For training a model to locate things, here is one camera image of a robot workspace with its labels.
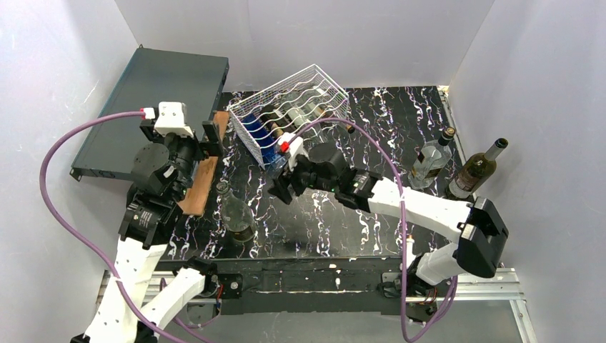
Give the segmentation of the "clear round bottle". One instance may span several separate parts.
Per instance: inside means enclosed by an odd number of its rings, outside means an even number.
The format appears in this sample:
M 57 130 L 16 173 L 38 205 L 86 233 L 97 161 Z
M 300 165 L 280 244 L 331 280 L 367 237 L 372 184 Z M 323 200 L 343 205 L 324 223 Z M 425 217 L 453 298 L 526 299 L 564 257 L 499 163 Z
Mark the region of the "clear round bottle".
M 245 243 L 254 238 L 256 221 L 249 206 L 237 198 L 229 183 L 221 181 L 216 185 L 221 202 L 220 214 L 226 230 L 237 242 Z

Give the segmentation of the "blue glass bottle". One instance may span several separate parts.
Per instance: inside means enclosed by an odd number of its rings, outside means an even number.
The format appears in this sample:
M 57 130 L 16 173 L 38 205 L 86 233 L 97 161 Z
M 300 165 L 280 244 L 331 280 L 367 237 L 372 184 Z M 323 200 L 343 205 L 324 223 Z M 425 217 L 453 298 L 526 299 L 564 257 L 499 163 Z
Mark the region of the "blue glass bottle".
M 252 138 L 251 152 L 258 165 L 270 178 L 277 178 L 283 172 L 287 161 L 285 156 L 276 150 L 277 139 L 272 136 L 268 120 L 248 114 L 241 123 Z

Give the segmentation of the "dark green wine bottle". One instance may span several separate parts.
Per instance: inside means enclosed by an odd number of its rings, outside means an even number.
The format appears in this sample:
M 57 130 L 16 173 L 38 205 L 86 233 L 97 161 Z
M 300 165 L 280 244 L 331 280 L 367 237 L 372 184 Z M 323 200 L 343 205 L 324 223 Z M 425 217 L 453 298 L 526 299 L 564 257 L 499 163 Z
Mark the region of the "dark green wine bottle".
M 278 109 L 273 105 L 262 107 L 259 120 L 267 130 L 267 134 L 263 134 L 262 136 L 263 142 L 259 143 L 261 148 L 277 146 L 277 140 L 284 132 L 295 132 L 293 123 L 286 115 L 287 110 L 291 107 L 287 107 L 286 109 Z

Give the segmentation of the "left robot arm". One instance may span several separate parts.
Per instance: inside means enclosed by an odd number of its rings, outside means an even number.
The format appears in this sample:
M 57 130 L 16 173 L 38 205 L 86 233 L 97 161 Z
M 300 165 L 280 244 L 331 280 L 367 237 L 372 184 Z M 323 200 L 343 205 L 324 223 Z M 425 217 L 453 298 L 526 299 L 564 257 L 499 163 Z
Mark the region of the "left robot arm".
M 217 265 L 192 257 L 151 301 L 144 301 L 183 213 L 179 203 L 193 184 L 197 164 L 221 156 L 222 142 L 212 121 L 203 124 L 204 141 L 186 124 L 163 127 L 145 119 L 140 127 L 149 143 L 134 159 L 135 182 L 127 194 L 114 262 L 118 275 L 110 277 L 92 323 L 72 342 L 158 342 L 155 329 L 166 329 L 190 300 L 201 296 L 218 302 L 224 290 Z

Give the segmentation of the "clear short bottle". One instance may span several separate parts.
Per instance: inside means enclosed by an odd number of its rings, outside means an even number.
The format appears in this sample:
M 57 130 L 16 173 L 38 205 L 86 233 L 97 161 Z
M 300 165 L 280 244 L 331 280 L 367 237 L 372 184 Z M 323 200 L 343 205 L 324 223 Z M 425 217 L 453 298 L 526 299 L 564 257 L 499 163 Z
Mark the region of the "clear short bottle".
M 296 132 L 300 132 L 302 127 L 308 125 L 312 121 L 309 114 L 307 114 L 303 109 L 297 107 L 289 108 L 286 115 L 293 123 Z M 313 126 L 311 129 L 307 130 L 302 134 L 302 138 L 304 139 L 304 142 L 310 144 L 327 142 L 327 137 L 322 132 L 320 125 Z

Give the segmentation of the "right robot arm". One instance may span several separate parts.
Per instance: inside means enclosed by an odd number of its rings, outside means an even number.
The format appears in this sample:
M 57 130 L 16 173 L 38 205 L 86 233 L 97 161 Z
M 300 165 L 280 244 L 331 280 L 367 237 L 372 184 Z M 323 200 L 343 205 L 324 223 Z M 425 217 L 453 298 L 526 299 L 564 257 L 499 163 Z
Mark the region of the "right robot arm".
M 494 204 L 443 199 L 397 183 L 372 171 L 351 167 L 332 143 L 307 151 L 301 138 L 280 139 L 284 166 L 269 193 L 285 204 L 306 189 L 331 192 L 344 207 L 383 214 L 430 229 L 449 244 L 418 256 L 406 254 L 406 269 L 389 287 L 406 295 L 426 295 L 443 281 L 468 273 L 496 275 L 509 232 Z

